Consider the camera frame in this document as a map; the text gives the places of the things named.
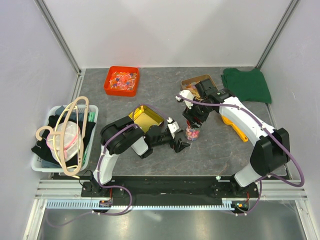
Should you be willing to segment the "red jar lid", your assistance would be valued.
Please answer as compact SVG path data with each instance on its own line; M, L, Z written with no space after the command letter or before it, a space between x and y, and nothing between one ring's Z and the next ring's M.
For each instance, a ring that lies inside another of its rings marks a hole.
M190 120L186 120L186 122L191 129L199 129L202 126L201 122L190 121Z

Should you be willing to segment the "clear glass jar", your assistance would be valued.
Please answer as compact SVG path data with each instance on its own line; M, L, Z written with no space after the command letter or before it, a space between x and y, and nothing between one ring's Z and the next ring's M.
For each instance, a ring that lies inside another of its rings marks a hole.
M199 138L199 134L200 134L200 129L196 128L196 127L191 127L190 122L187 120L186 121L186 129L185 129L185 135L187 140L189 141L195 141Z

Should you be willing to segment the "yellow plastic scoop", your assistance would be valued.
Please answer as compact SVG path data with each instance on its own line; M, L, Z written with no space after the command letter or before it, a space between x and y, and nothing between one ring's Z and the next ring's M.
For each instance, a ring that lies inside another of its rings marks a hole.
M229 120L227 117L223 115L221 116L221 118L224 124L232 127L232 129L237 133L237 135L244 143L246 143L249 140L248 137L240 130L240 128L237 127L231 120Z

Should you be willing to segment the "star candy tin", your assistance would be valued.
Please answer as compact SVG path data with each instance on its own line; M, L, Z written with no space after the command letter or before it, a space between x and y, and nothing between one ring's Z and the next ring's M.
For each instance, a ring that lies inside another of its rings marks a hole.
M146 133L152 126L162 127L165 122L162 116L146 105L137 107L134 114L131 112L128 116L135 124L139 125L144 133Z

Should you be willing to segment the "orange candy box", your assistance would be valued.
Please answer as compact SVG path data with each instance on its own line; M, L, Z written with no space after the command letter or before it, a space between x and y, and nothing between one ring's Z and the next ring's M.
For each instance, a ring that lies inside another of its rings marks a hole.
M134 97L137 94L140 72L137 67L111 66L103 88L109 96Z

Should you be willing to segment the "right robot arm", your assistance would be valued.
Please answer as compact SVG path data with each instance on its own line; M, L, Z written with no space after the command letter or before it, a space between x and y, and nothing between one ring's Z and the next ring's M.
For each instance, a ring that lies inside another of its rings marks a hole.
M188 125L199 129L211 112L217 112L229 119L244 133L253 145L249 163L232 176L229 191L235 197L242 196L247 186L264 177L289 160L289 133L284 129L275 129L263 122L246 108L229 89L217 89L210 79L198 82L195 88L199 99L190 90L182 90L175 97L186 105L182 115Z

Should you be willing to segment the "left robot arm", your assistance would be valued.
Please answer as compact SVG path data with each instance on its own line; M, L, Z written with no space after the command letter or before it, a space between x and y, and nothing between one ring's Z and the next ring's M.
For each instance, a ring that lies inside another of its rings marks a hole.
M99 197L106 196L110 191L108 182L112 180L113 169L119 156L131 148L141 159L145 159L153 153L153 147L169 145L175 153L179 153L190 144L177 138L183 130L177 121L167 119L167 127L162 130L159 125L152 125L146 132L125 116L106 125L100 132L101 153L93 172L95 182L92 191Z

